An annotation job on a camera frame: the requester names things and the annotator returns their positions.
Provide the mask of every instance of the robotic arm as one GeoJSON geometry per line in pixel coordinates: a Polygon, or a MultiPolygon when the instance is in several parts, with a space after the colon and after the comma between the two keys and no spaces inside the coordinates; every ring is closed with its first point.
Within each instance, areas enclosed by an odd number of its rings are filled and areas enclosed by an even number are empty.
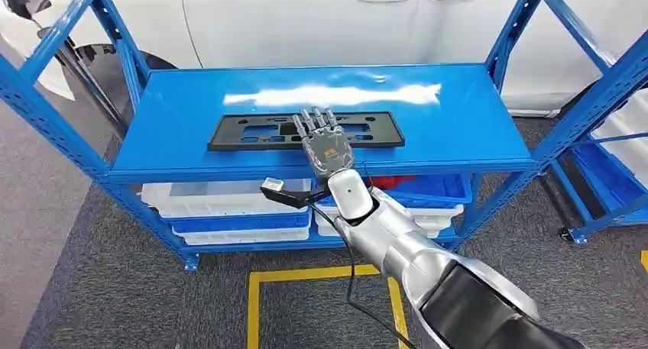
{"type": "Polygon", "coordinates": [[[335,229],[384,276],[403,287],[426,333],[448,349],[581,349],[584,346],[538,323],[535,302],[480,260],[444,249],[427,239],[407,210],[390,196],[368,189],[353,167],[342,127],[326,110],[301,111],[293,120],[320,189],[310,194],[283,190],[267,179],[269,198],[295,207],[333,196],[340,212],[335,229]]]}

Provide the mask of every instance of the red object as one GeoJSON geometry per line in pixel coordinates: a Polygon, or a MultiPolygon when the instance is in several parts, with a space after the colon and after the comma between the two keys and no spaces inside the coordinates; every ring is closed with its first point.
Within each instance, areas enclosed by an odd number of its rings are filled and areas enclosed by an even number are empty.
{"type": "Polygon", "coordinates": [[[399,183],[413,179],[416,176],[377,176],[371,177],[371,183],[382,190],[391,190],[399,183]]]}

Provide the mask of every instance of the yellow tape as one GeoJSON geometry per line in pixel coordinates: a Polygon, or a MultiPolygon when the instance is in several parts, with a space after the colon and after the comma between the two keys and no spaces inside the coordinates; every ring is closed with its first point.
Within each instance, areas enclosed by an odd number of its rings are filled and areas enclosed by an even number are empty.
{"type": "Polygon", "coordinates": [[[248,349],[259,348],[259,273],[250,273],[248,292],[248,349]]]}
{"type": "MultiPolygon", "coordinates": [[[[387,286],[389,286],[389,298],[391,299],[391,311],[394,314],[394,325],[396,330],[400,332],[406,339],[410,337],[407,336],[407,325],[405,323],[405,312],[403,312],[403,299],[400,297],[400,287],[398,282],[394,278],[389,278],[387,280],[387,286]]],[[[407,346],[402,341],[398,341],[398,349],[407,349],[407,346]]]]}
{"type": "MultiPolygon", "coordinates": [[[[260,282],[287,282],[291,280],[310,280],[339,278],[351,275],[351,267],[317,267],[313,269],[259,271],[260,282]]],[[[357,265],[355,275],[376,275],[378,270],[373,265],[357,265]]]]}
{"type": "Polygon", "coordinates": [[[648,273],[648,250],[641,250],[641,264],[648,273]]]}
{"type": "MultiPolygon", "coordinates": [[[[373,265],[356,265],[355,275],[378,275],[380,272],[373,265]]],[[[259,295],[260,285],[265,282],[287,282],[291,280],[313,280],[339,278],[351,275],[351,267],[318,267],[313,269],[299,270],[276,270],[276,271],[253,271],[250,272],[250,284],[248,292],[248,349],[259,348],[259,295]]],[[[400,287],[393,278],[387,281],[391,308],[394,313],[394,324],[396,329],[405,337],[407,336],[407,324],[403,312],[403,301],[400,296],[400,287]]],[[[399,342],[399,349],[407,347],[399,342]]]]}

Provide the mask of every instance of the floor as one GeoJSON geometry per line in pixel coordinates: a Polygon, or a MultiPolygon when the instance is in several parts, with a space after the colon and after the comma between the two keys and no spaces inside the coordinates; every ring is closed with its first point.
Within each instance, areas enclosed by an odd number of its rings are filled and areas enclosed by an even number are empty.
{"type": "MultiPolygon", "coordinates": [[[[0,53],[14,65],[21,57],[0,38],[0,53]]],[[[99,62],[99,81],[111,88],[121,71],[99,62]]],[[[100,153],[111,139],[109,126],[87,103],[69,101],[39,86],[59,112],[100,153]]],[[[83,97],[73,88],[77,96],[83,97]]],[[[18,347],[50,280],[90,180],[60,155],[8,106],[0,105],[0,347],[18,347]]]]}
{"type": "MultiPolygon", "coordinates": [[[[102,73],[113,73],[111,65],[99,63],[102,73]]],[[[56,101],[97,150],[114,151],[93,109],[56,101]]],[[[251,271],[348,264],[343,249],[220,254],[203,257],[199,272],[187,273],[6,106],[0,116],[0,189],[9,196],[0,205],[2,348],[246,347],[251,271]]],[[[517,124],[533,146],[550,121],[517,124]]],[[[486,178],[481,197],[501,180],[486,178]]],[[[606,231],[579,247],[557,237],[569,222],[569,205],[548,175],[462,253],[501,271],[537,301],[546,325],[592,349],[648,348],[648,276],[639,263],[648,230],[606,231]]],[[[391,320],[385,281],[358,281],[355,299],[391,320]]],[[[344,278],[262,283],[259,347],[396,347],[345,304],[345,287],[344,278]]],[[[414,342],[433,347],[407,307],[405,319],[414,342]]]]}

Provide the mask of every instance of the shelf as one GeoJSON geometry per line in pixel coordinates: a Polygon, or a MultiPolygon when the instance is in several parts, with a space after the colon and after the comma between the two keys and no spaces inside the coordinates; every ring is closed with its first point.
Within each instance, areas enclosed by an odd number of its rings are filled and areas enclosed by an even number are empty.
{"type": "Polygon", "coordinates": [[[390,111],[404,147],[354,149],[374,175],[533,163],[482,64],[155,70],[108,173],[119,183],[311,177],[301,150],[209,152],[225,114],[390,111]]]}
{"type": "MultiPolygon", "coordinates": [[[[456,241],[458,236],[455,232],[455,226],[439,232],[439,236],[433,241],[437,243],[456,241]]],[[[204,246],[185,246],[183,252],[192,254],[211,253],[211,252],[238,252],[238,251],[271,251],[271,250],[302,250],[310,248],[334,248],[344,247],[344,242],[340,237],[320,236],[317,233],[317,224],[311,223],[309,237],[304,241],[281,241],[281,242],[257,242],[255,244],[207,244],[204,246]]]]}

